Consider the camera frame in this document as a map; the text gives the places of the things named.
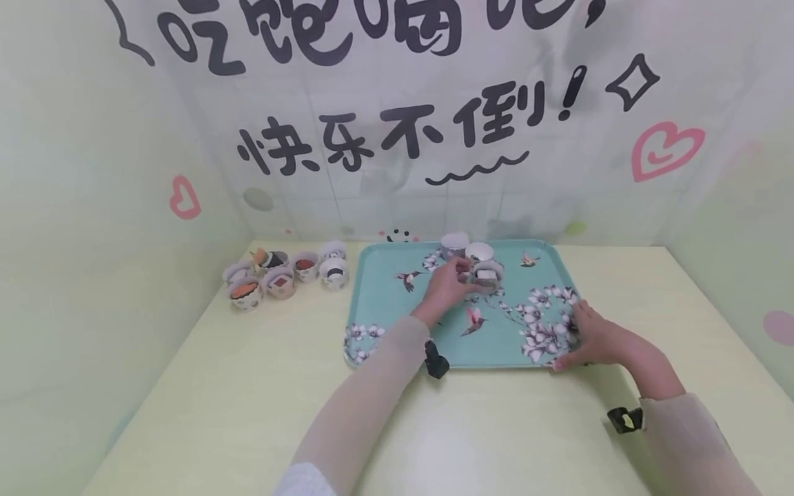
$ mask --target wavy line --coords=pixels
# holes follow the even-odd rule
[[[105,0],[105,3],[108,8],[110,8],[110,12],[113,13],[113,17],[116,18],[116,24],[118,24],[118,46],[138,54],[150,67],[154,67],[154,59],[149,55],[149,52],[127,38],[127,24],[125,24],[124,18],[121,16],[121,11],[116,7],[116,4],[113,3],[113,0]]]
[[[477,164],[474,167],[472,167],[471,171],[467,172],[464,175],[457,175],[450,172],[449,174],[444,176],[444,178],[441,181],[433,181],[431,178],[425,178],[425,183],[428,183],[431,186],[443,186],[449,181],[465,181],[466,179],[470,179],[477,172],[479,172],[480,174],[491,174],[492,172],[498,171],[499,168],[505,164],[517,165],[523,162],[524,160],[526,160],[526,157],[528,157],[529,155],[530,155],[529,150],[521,154],[521,156],[516,160],[510,160],[506,156],[502,155],[499,157],[498,160],[496,160],[496,165],[491,167],[490,169],[486,169],[485,167],[482,167],[481,165]]]

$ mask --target yellow table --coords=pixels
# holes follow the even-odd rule
[[[363,247],[348,245],[353,271]],[[794,403],[667,250],[558,249],[596,309],[668,354],[762,492],[794,493]],[[350,373],[341,354],[350,295],[315,283],[240,315],[219,291],[85,495],[270,494]],[[618,367],[451,371],[440,382],[421,374],[359,492],[663,494],[642,436],[606,423],[608,409],[635,406],[636,394]]]

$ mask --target gray circle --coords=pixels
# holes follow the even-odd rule
[[[273,210],[273,198],[259,188],[248,188],[243,191],[243,201],[252,209],[260,212]]]

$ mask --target teal tray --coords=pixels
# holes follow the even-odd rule
[[[578,292],[557,250],[539,240],[487,243],[504,266],[502,287],[471,295],[431,329],[450,367],[547,367],[576,349],[571,305]],[[444,262],[437,243],[382,243],[361,252],[343,345],[348,363],[357,367],[376,350],[386,331],[419,304],[430,273]],[[414,288],[397,277],[415,271]],[[478,317],[484,321],[473,330]]]

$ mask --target paper cup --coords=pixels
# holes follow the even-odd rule
[[[311,262],[313,265],[308,268],[300,268],[304,260]],[[298,279],[302,283],[313,283],[320,275],[320,255],[314,252],[300,252],[292,260],[292,269],[298,275]]]
[[[490,271],[496,276],[495,278],[481,278],[480,271]],[[480,287],[480,292],[485,294],[495,293],[502,286],[502,278],[504,277],[504,267],[494,260],[486,260],[479,262],[472,267],[473,282]]]
[[[320,247],[320,259],[325,261],[328,259],[346,259],[347,248],[341,241],[329,241]]]
[[[221,277],[226,284],[231,284],[240,279],[254,276],[256,276],[256,269],[251,262],[239,262],[228,266]]]
[[[286,300],[295,294],[295,273],[292,267],[276,267],[262,278],[264,289],[277,300]]]
[[[244,286],[248,286],[249,284],[256,284],[256,288],[248,292],[246,291],[244,294],[241,294],[237,298],[234,297],[234,294],[237,292],[238,288],[242,288]],[[248,312],[250,310],[254,310],[255,308],[261,305],[262,301],[264,300],[264,291],[262,290],[262,283],[259,279],[255,277],[244,277],[242,279],[238,279],[234,281],[228,289],[229,300],[231,300],[232,304],[234,304],[238,309],[242,310],[243,312]]]
[[[491,248],[490,244],[471,243],[466,247],[466,256],[474,260],[474,263],[485,262],[487,260],[493,260],[494,249]]]
[[[268,252],[268,258],[259,266],[260,275],[265,276],[270,271],[282,267],[287,269],[290,267],[290,256],[286,252]]]
[[[341,258],[331,258],[320,265],[320,277],[326,287],[332,291],[343,290],[350,281],[347,262]]]
[[[468,246],[468,234],[466,233],[450,233],[444,235],[441,239],[441,257],[444,260],[449,260],[454,256],[466,256],[466,247]]]

